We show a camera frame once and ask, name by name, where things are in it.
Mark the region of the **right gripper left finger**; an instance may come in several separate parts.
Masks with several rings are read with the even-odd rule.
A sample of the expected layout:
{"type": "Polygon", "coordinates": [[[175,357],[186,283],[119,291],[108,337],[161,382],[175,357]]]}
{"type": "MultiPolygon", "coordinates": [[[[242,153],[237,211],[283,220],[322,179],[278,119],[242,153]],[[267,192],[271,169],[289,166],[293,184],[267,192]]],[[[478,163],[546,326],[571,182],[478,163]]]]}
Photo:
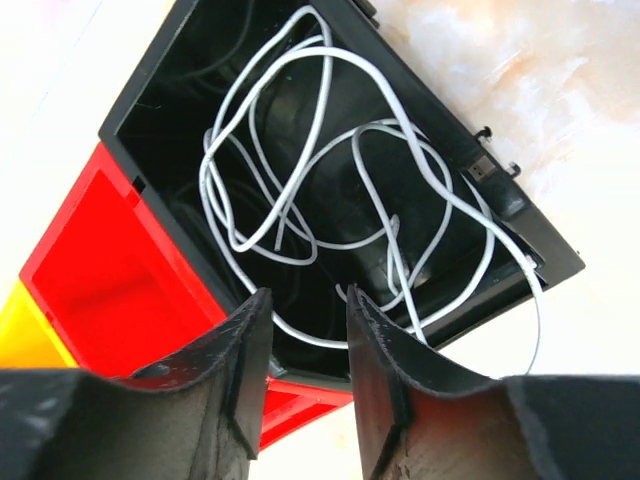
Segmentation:
{"type": "Polygon", "coordinates": [[[5,479],[244,479],[259,451],[272,296],[129,377],[1,373],[5,479]]]}

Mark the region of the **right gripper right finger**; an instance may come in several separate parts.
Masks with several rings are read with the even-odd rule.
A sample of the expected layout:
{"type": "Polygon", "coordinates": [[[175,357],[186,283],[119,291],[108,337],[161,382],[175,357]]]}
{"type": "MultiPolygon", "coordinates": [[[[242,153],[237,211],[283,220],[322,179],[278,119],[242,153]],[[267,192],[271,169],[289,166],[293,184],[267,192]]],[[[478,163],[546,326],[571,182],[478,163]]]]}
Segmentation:
{"type": "Polygon", "coordinates": [[[411,337],[359,288],[350,373],[367,479],[635,479],[639,380],[491,379],[411,337]]]}

